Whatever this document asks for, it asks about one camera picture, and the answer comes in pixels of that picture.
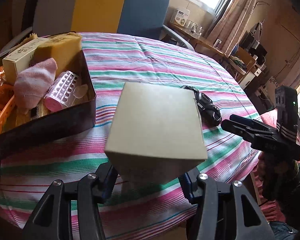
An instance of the pink fabric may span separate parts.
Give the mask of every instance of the pink fabric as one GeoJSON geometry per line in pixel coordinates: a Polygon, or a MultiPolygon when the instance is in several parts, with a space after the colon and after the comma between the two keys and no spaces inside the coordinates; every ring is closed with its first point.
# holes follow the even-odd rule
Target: pink fabric
{"type": "Polygon", "coordinates": [[[39,62],[20,72],[14,84],[15,101],[26,113],[37,106],[56,76],[57,64],[53,58],[39,62]]]}
{"type": "MultiPolygon", "coordinates": [[[[270,112],[262,114],[261,119],[267,125],[276,127],[277,126],[277,110],[274,109],[270,112]]],[[[266,199],[262,196],[262,182],[259,180],[257,166],[254,167],[253,173],[255,176],[255,184],[256,184],[256,187],[259,192],[259,197],[260,197],[261,203],[264,203],[266,201],[266,199]]],[[[278,221],[285,222],[285,217],[282,214],[279,204],[276,201],[268,201],[266,204],[261,206],[261,210],[268,221],[278,220],[278,221]]]]}

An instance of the table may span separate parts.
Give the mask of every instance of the table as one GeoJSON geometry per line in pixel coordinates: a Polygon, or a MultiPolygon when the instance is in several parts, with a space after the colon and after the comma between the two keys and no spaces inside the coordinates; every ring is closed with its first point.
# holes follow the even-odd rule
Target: table
{"type": "MultiPolygon", "coordinates": [[[[104,146],[126,81],[173,87],[195,86],[220,109],[260,120],[231,75],[215,60],[147,38],[113,33],[82,33],[82,49],[96,90],[96,124],[81,134],[11,155],[0,162],[0,216],[23,228],[55,179],[76,181],[107,161],[104,146]]],[[[220,126],[203,120],[208,159],[198,166],[217,181],[242,179],[255,167],[259,151],[220,126]]],[[[136,185],[119,176],[111,198],[99,205],[107,239],[143,240],[168,230],[196,212],[178,179],[165,185],[136,185]]],[[[71,203],[74,239],[79,239],[77,203],[71,203]]]]}
{"type": "Polygon", "coordinates": [[[187,38],[189,38],[190,39],[189,43],[191,44],[191,46],[193,48],[195,48],[195,46],[197,44],[200,44],[203,47],[208,48],[212,52],[219,54],[220,56],[223,56],[223,57],[225,56],[225,53],[223,53],[222,51],[220,51],[217,48],[213,47],[213,44],[211,42],[209,42],[206,38],[203,38],[199,34],[193,33],[189,29],[178,26],[178,25],[175,25],[173,23],[169,23],[168,25],[171,29],[174,29],[174,30],[178,31],[178,32],[182,33],[183,35],[185,35],[187,38]]]}

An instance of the silver bolt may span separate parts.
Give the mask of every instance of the silver bolt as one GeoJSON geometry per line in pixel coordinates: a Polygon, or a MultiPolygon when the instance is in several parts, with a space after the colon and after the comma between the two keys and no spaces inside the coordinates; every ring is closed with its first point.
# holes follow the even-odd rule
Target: silver bolt
{"type": "Polygon", "coordinates": [[[205,179],[208,179],[208,175],[205,174],[205,173],[200,173],[199,178],[202,179],[202,180],[205,180],[205,179]]]}
{"type": "Polygon", "coordinates": [[[233,182],[233,184],[234,184],[234,186],[236,186],[236,187],[241,187],[241,186],[242,186],[242,182],[240,182],[240,180],[235,180],[235,181],[233,182]]]}
{"type": "Polygon", "coordinates": [[[52,182],[53,186],[60,186],[61,183],[62,183],[62,181],[59,179],[56,179],[54,182],[52,182]]]}
{"type": "Polygon", "coordinates": [[[95,179],[97,175],[95,173],[88,174],[88,179],[95,179]]]}

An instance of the chair armrest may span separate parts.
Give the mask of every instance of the chair armrest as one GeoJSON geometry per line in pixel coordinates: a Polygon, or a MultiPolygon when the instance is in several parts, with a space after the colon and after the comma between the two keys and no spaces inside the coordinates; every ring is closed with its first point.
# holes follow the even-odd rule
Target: chair armrest
{"type": "Polygon", "coordinates": [[[9,41],[7,43],[7,45],[5,45],[2,50],[0,51],[0,54],[4,51],[7,51],[9,49],[11,49],[12,47],[14,47],[16,44],[20,43],[21,41],[23,41],[23,39],[32,32],[32,26],[25,29],[23,32],[19,33],[17,36],[15,36],[11,41],[9,41]]]}
{"type": "Polygon", "coordinates": [[[179,34],[168,28],[167,26],[163,25],[162,27],[163,31],[171,36],[173,39],[175,39],[183,48],[189,49],[194,51],[194,48],[188,43],[184,38],[182,38],[179,34]]]}

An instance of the storage box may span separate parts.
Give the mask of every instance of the storage box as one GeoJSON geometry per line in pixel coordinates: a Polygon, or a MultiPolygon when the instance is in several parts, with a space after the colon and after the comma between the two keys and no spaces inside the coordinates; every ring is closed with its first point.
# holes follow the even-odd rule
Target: storage box
{"type": "Polygon", "coordinates": [[[105,153],[124,180],[164,184],[207,159],[191,90],[126,82],[105,153]]]}
{"type": "Polygon", "coordinates": [[[190,11],[188,9],[184,9],[184,8],[175,9],[170,22],[173,24],[184,26],[189,15],[190,15],[190,11]]]}
{"type": "Polygon", "coordinates": [[[49,39],[37,38],[31,40],[20,48],[11,52],[2,60],[6,81],[10,85],[14,85],[18,73],[29,67],[35,49],[46,41],[49,41],[49,39]]]}
{"type": "Polygon", "coordinates": [[[88,101],[48,114],[0,134],[0,159],[20,150],[54,141],[91,129],[96,123],[96,92],[83,51],[82,84],[88,85],[88,101]]]}

